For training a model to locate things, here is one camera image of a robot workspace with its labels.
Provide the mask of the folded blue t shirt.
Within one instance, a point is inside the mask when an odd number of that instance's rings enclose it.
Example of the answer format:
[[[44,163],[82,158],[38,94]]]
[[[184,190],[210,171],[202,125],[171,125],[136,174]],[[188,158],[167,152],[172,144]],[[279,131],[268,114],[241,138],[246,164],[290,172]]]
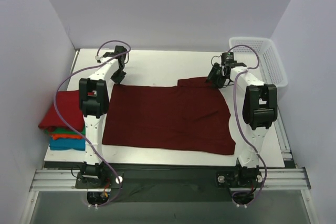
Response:
[[[84,139],[58,138],[57,140],[50,139],[49,147],[52,151],[77,150],[85,151],[86,141]]]

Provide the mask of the aluminium rail frame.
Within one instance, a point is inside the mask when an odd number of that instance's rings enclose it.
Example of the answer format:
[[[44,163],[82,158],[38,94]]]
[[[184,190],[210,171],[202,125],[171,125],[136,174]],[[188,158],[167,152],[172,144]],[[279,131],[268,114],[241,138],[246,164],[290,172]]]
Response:
[[[104,150],[113,167],[227,167],[233,156],[151,148],[110,146]],[[70,168],[77,153],[59,153],[60,163],[47,155],[37,170],[21,223],[317,223],[304,168],[293,160],[281,121],[268,133],[262,156],[267,176],[262,193],[247,208],[226,202],[113,202],[91,207],[87,192],[75,188]]]

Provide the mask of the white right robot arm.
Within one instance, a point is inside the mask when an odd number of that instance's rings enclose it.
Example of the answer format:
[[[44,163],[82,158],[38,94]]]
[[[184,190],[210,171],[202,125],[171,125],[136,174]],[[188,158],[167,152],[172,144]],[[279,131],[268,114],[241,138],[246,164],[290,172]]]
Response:
[[[266,133],[278,117],[277,87],[250,73],[252,68],[237,62],[233,52],[222,53],[220,60],[212,64],[206,82],[219,89],[233,85],[234,117],[245,142],[233,182],[238,186],[245,186],[251,179],[261,182],[260,152]]]

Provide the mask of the folded orange t shirt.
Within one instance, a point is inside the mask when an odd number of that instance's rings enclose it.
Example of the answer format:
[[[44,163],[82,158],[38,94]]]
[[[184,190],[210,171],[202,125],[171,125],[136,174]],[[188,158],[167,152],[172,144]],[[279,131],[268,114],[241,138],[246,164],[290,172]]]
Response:
[[[58,140],[58,139],[80,140],[80,139],[83,139],[83,137],[81,135],[68,134],[68,133],[52,133],[50,136],[53,140]]]

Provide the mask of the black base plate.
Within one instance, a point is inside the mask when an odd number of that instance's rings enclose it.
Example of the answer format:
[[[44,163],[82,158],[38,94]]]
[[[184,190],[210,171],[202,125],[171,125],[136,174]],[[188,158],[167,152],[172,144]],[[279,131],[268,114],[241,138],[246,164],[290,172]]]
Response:
[[[76,189],[88,189],[90,204],[111,202],[226,202],[247,204],[261,186],[258,167],[120,167],[118,177],[106,166],[71,172]]]

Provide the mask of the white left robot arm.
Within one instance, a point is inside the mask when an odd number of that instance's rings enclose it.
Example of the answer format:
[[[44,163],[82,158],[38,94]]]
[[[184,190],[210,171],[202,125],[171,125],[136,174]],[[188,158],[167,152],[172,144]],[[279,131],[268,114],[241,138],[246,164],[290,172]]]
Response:
[[[80,169],[80,180],[94,188],[100,188],[108,181],[102,154],[103,123],[109,110],[108,83],[120,84],[125,77],[127,49],[115,46],[113,52],[98,57],[106,64],[87,78],[79,80],[79,108],[85,123],[86,154]]]

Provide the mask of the dark red t shirt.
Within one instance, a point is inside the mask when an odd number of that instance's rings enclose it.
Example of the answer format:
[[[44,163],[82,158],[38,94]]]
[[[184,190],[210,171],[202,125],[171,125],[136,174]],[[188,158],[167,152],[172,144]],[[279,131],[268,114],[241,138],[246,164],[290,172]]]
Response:
[[[230,111],[204,77],[172,87],[115,85],[102,143],[233,155]]]

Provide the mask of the folded red t shirt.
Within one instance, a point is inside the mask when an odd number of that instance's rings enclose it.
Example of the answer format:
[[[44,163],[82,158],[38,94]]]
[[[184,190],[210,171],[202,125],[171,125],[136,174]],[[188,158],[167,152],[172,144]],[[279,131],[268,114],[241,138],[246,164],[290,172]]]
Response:
[[[59,91],[56,94],[56,105],[61,116],[77,131],[84,128],[82,111],[79,109],[79,91]],[[40,129],[50,127],[69,128],[56,113],[54,104],[51,105],[46,115],[39,123]]]

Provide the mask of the folded green t shirt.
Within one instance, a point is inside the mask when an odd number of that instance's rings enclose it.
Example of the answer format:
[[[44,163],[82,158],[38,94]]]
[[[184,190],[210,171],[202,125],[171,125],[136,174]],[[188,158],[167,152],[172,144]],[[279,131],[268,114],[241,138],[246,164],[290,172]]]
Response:
[[[77,134],[75,131],[71,129],[62,127],[50,127],[45,129],[44,131],[49,134]]]

